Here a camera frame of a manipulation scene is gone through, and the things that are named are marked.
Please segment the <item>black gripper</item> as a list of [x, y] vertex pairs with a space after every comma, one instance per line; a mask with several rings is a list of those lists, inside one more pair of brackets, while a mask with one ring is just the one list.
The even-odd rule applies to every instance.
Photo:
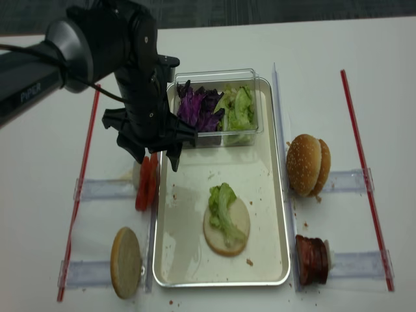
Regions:
[[122, 98], [122, 109], [107, 109], [102, 122], [106, 129], [118, 132], [117, 145], [127, 151], [137, 163], [146, 154], [166, 150], [172, 170], [179, 167], [182, 144], [196, 145], [198, 132], [170, 111], [166, 93], [167, 83], [159, 75], [158, 66], [150, 76], [133, 66], [115, 71]]

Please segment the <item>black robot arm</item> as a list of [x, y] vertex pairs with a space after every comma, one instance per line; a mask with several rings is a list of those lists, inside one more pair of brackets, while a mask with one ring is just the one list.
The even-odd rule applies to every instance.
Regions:
[[177, 170], [183, 144], [198, 139], [196, 128], [169, 108], [166, 88], [179, 63], [158, 53], [157, 22], [143, 5], [71, 6], [39, 44], [1, 46], [1, 124], [60, 88], [79, 93], [112, 74], [123, 107], [104, 112], [104, 127], [117, 131], [117, 144], [137, 162], [146, 153], [164, 151]]

